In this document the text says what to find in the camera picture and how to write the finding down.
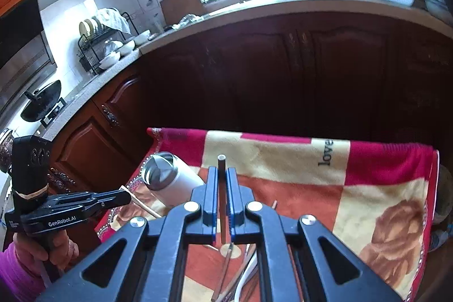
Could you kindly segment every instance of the range hood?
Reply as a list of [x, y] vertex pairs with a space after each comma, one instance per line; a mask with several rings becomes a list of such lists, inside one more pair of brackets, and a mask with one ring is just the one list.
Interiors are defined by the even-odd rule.
[[57, 66], [42, 27], [37, 0], [24, 0], [0, 17], [0, 128]]

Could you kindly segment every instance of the wok lid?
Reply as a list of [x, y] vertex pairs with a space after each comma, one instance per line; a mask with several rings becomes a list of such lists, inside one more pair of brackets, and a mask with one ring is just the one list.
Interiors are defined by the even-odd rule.
[[26, 91], [24, 95], [30, 99], [20, 117], [27, 122], [42, 120], [53, 109], [61, 94], [61, 81], [57, 80], [36, 90], [34, 94]]

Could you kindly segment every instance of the blanket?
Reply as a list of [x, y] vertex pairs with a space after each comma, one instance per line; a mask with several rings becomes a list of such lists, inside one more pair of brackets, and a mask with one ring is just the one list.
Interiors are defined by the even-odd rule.
[[[227, 166], [236, 168], [239, 183], [250, 187], [257, 201], [271, 205], [277, 200], [277, 212], [295, 219], [315, 215], [404, 300], [414, 299], [434, 213], [439, 155], [431, 147], [172, 128], [149, 128], [148, 133], [154, 142], [146, 157], [170, 151], [204, 181], [209, 166], [225, 154]], [[168, 209], [151, 195], [139, 172], [140, 167], [128, 188], [165, 215]], [[153, 219], [133, 203], [112, 209], [97, 234], [104, 241], [138, 215]], [[210, 301], [226, 249], [189, 247], [183, 301]], [[244, 246], [235, 245], [224, 285], [243, 253]], [[259, 300], [256, 289], [251, 301]]]

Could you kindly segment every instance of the white thermos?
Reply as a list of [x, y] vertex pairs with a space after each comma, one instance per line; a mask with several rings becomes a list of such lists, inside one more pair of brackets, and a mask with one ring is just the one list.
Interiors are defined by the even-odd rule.
[[151, 155], [140, 175], [151, 193], [167, 207], [190, 201], [192, 190], [204, 184], [185, 162], [165, 151]]

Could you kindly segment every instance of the thermos lid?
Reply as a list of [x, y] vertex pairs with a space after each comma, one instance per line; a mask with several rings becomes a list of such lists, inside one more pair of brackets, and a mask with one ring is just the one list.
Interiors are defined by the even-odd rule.
[[151, 191], [166, 188], [175, 179], [178, 174], [176, 159], [175, 155], [166, 151], [151, 155], [148, 158], [140, 175]]

